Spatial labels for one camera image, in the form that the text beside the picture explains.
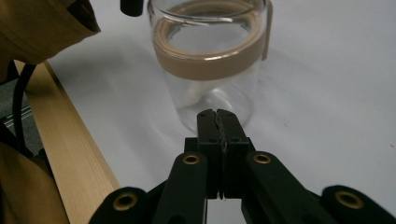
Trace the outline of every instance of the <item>black cable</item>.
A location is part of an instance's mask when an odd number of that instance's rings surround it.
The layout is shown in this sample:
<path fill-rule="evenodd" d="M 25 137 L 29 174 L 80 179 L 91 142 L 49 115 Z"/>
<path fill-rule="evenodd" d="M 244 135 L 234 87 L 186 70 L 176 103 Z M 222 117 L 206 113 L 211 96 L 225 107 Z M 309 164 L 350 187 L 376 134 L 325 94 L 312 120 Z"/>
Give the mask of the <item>black cable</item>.
<path fill-rule="evenodd" d="M 27 158 L 31 158 L 34 155 L 29 149 L 26 148 L 25 145 L 21 118 L 21 108 L 24 91 L 34 71 L 34 64 L 26 64 L 23 67 L 21 75 L 18 78 L 17 84 L 15 85 L 14 96 L 12 99 L 12 118 L 14 120 L 15 135 L 18 141 L 18 151 Z"/>

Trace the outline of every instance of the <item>tan band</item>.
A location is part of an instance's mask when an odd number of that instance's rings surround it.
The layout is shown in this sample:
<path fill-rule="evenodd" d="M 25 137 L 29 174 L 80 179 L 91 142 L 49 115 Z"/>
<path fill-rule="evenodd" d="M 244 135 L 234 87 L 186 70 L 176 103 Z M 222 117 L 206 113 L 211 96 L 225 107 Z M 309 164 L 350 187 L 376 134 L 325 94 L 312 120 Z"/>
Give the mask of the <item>tan band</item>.
<path fill-rule="evenodd" d="M 192 80 L 213 80 L 236 75 L 253 65 L 262 56 L 265 32 L 262 27 L 261 11 L 251 10 L 251 5 L 244 2 L 219 1 L 221 8 L 236 12 L 247 12 L 238 20 L 250 28 L 249 34 L 235 48 L 217 53 L 196 54 L 177 49 L 170 45 L 168 36 L 174 31 L 175 24 L 168 19 L 161 19 L 155 27 L 154 49 L 160 65 L 168 73 Z M 185 15 L 199 12 L 213 6 L 212 1 L 193 1 L 183 7 L 175 7 Z"/>

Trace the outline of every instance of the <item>glass jar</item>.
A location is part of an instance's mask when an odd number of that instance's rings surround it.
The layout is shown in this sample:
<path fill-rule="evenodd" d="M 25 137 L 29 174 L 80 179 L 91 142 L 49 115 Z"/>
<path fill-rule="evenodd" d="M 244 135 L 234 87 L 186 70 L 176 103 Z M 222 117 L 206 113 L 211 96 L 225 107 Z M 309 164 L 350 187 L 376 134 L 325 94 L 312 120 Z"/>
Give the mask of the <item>glass jar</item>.
<path fill-rule="evenodd" d="M 221 108 L 247 123 L 268 51 L 270 0 L 150 0 L 148 12 L 181 122 L 194 132 L 198 113 Z"/>

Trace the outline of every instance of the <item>black object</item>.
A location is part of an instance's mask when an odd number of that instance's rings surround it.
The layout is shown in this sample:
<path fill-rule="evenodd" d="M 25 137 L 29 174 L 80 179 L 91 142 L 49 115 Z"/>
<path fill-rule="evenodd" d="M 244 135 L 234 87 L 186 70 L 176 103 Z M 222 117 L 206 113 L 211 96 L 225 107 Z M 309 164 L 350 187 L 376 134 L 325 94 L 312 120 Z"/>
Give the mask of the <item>black object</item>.
<path fill-rule="evenodd" d="M 206 223 L 206 200 L 242 199 L 247 223 L 396 223 L 364 194 L 333 186 L 316 196 L 274 155 L 256 151 L 235 114 L 198 114 L 198 137 L 186 138 L 166 182 L 146 193 L 108 195 L 90 224 Z"/>
<path fill-rule="evenodd" d="M 34 71 L 35 65 L 33 64 L 26 64 L 23 67 L 21 75 L 18 78 L 17 84 L 15 85 L 12 99 L 12 119 L 14 120 L 14 130 L 18 140 L 18 151 L 28 158 L 33 157 L 34 155 L 29 149 L 27 149 L 25 145 L 21 109 L 24 91 Z"/>
<path fill-rule="evenodd" d="M 144 0 L 120 0 L 120 10 L 130 17 L 138 17 L 143 13 Z"/>

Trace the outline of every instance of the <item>white table surface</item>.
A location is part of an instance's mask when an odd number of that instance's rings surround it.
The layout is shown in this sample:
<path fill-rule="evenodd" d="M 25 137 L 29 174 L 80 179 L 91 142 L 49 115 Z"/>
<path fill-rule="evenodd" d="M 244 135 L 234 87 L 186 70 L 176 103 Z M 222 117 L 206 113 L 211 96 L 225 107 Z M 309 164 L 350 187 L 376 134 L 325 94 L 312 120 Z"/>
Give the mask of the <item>white table surface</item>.
<path fill-rule="evenodd" d="M 150 190 L 185 137 L 150 43 L 148 15 L 91 0 L 102 33 L 49 60 L 122 186 Z M 396 1 L 274 1 L 268 60 L 245 127 L 315 193 L 360 190 L 396 216 Z M 237 200 L 208 223 L 243 223 Z"/>

